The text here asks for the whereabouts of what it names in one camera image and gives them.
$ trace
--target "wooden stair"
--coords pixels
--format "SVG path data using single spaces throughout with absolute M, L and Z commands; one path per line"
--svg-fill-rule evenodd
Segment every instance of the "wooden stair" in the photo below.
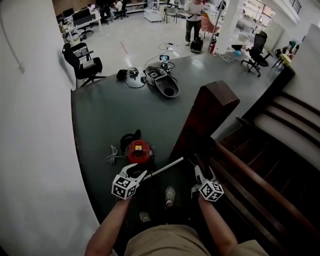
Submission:
M 320 172 L 290 148 L 241 121 L 241 127 L 219 141 L 287 199 L 316 230 L 320 230 Z M 319 237 L 288 213 L 268 193 L 244 175 L 229 159 L 215 152 L 211 167 L 226 190 L 226 197 L 261 234 L 274 253 L 312 251 Z

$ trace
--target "dark green floor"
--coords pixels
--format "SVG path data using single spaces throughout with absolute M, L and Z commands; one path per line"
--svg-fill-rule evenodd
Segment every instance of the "dark green floor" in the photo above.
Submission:
M 270 85 L 264 77 L 248 73 L 247 67 L 239 61 L 228 63 L 212 54 L 172 62 L 176 65 L 172 76 L 178 80 L 180 88 L 175 99 L 164 98 L 147 85 L 140 89 L 129 88 L 117 81 L 116 75 L 73 92 L 73 117 L 83 178 L 100 222 L 116 199 L 111 194 L 112 181 L 128 164 L 124 159 L 118 159 L 115 165 L 107 162 L 111 144 L 120 151 L 121 137 L 140 129 L 142 138 L 155 147 L 155 163 L 161 168 L 170 162 L 168 157 L 201 86 L 219 80 L 230 86 L 241 101 L 230 116 L 229 120 L 233 120 L 235 115 L 242 116 Z M 186 163 L 149 180 L 138 189 L 133 200 L 128 215 L 130 225 L 134 226 L 138 221 L 139 211 L 152 214 L 163 209 L 164 192 L 169 185 L 176 188 L 177 204 L 187 210 L 194 182 L 194 171 Z

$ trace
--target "wooden newel post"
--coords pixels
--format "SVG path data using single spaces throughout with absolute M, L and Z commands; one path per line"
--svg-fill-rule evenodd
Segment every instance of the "wooden newel post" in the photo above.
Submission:
M 195 153 L 197 142 L 210 137 L 239 104 L 240 100 L 223 81 L 200 88 L 170 158 Z

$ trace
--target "white floor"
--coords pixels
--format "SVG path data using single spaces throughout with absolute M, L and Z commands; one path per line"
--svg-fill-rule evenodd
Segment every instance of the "white floor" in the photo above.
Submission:
M 129 14 L 129 18 L 116 19 L 103 24 L 103 34 L 99 26 L 92 28 L 94 33 L 89 33 L 84 40 L 88 49 L 94 51 L 92 58 L 101 59 L 102 75 L 116 74 L 120 69 L 128 67 L 144 68 L 145 63 L 164 52 L 159 49 L 162 43 L 173 43 L 168 51 L 170 59 L 192 56 L 196 53 L 185 46 L 186 19 L 178 18 L 177 24 L 173 18 L 168 17 L 168 24 L 164 21 L 150 22 L 144 18 L 144 13 Z M 206 33 L 203 51 L 207 52 L 211 34 Z M 148 64 L 159 61 L 159 57 L 151 60 Z

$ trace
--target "sneaker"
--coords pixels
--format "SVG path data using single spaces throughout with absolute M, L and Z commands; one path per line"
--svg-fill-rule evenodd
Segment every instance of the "sneaker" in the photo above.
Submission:
M 145 211 L 142 211 L 139 213 L 139 218 L 140 218 L 140 221 L 141 222 L 150 222 L 151 221 L 151 218 L 149 216 L 148 213 L 146 213 Z
M 165 190 L 165 204 L 172 203 L 175 204 L 176 191 L 172 186 L 168 186 Z

